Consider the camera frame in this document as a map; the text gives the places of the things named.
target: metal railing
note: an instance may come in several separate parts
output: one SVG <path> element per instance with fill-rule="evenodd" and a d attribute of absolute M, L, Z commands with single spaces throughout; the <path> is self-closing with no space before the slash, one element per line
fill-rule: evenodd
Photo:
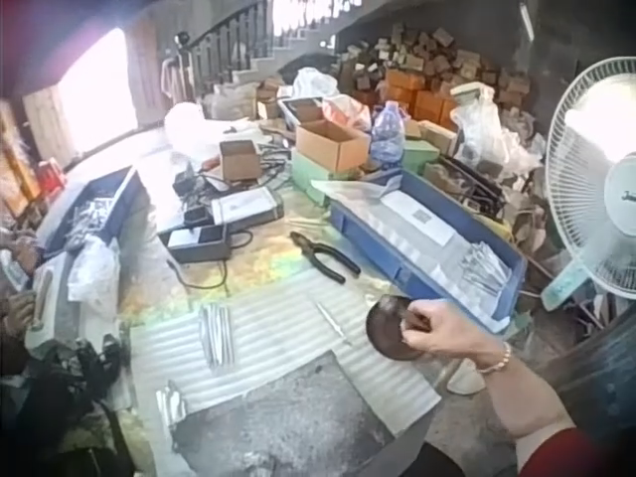
<path fill-rule="evenodd" d="M 362 0 L 254 0 L 215 24 L 195 40 L 175 36 L 180 70 L 190 100 L 233 81 L 233 72 L 250 70 L 252 60 L 273 55 L 291 39 L 304 38 Z"/>

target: doorway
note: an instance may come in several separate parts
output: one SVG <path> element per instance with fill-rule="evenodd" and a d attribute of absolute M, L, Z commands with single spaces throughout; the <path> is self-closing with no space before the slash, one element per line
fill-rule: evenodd
<path fill-rule="evenodd" d="M 90 47 L 69 68 L 59 88 L 78 154 L 137 127 L 121 29 L 110 31 Z"/>

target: water bottle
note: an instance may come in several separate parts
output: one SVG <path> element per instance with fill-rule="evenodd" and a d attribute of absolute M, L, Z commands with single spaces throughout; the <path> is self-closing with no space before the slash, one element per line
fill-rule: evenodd
<path fill-rule="evenodd" d="M 371 130 L 371 158 L 385 169 L 398 167 L 404 144 L 404 123 L 399 105 L 395 101 L 387 101 Z"/>

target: stairs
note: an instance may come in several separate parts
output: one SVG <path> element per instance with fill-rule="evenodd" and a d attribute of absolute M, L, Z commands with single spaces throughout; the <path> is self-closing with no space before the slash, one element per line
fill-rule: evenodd
<path fill-rule="evenodd" d="M 192 99 L 215 84 L 265 80 L 303 55 L 333 53 L 338 32 L 391 1 L 254 0 L 192 42 L 182 33 L 180 55 L 182 65 L 192 65 Z"/>

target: electric fan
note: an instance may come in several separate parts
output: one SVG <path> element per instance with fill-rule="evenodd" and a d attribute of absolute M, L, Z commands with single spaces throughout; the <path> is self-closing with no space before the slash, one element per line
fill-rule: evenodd
<path fill-rule="evenodd" d="M 636 299 L 636 57 L 584 71 L 553 118 L 548 198 L 571 263 L 544 290 L 548 310 L 587 278 Z"/>

